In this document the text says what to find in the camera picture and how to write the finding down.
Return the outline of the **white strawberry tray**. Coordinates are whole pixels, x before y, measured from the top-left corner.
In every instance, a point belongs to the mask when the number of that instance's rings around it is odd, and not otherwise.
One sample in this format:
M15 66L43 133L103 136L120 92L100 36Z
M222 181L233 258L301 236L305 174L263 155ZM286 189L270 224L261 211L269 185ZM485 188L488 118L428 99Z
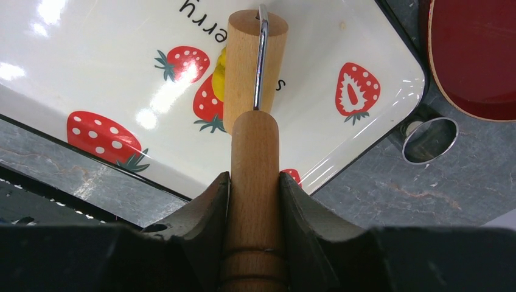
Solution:
M272 116L313 193L419 104L426 78L381 1L267 1L289 26ZM211 87L230 14L259 1L2 1L1 114L198 196L229 169Z

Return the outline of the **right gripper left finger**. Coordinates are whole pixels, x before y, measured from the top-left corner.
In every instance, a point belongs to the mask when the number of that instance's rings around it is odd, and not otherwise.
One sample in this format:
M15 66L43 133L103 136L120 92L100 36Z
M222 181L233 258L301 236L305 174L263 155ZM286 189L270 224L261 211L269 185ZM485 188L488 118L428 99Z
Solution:
M223 172L141 231L118 223L3 225L1 290L215 291L228 195Z

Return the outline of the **yellow dough piece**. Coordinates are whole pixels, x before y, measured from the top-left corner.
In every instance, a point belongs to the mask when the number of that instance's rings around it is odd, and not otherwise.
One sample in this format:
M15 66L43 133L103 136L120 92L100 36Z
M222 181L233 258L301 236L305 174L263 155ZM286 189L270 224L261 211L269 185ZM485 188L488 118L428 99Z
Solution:
M221 102L224 101L225 93L225 70L226 70L226 47L221 51L217 59L217 64L212 74L212 89Z

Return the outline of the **wooden dough roller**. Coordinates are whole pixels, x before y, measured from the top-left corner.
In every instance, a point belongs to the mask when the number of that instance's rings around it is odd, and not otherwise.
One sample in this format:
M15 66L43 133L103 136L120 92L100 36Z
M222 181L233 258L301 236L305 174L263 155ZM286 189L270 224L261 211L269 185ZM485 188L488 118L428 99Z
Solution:
M279 129L270 114L288 24L265 4L228 19L224 127L231 135L221 291L287 291Z

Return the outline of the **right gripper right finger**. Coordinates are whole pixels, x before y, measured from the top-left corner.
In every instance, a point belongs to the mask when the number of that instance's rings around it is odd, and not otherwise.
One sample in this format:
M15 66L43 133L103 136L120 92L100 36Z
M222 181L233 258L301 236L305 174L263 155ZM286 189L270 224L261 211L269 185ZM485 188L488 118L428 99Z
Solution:
M291 291L514 291L515 232L470 226L363 229L279 177Z

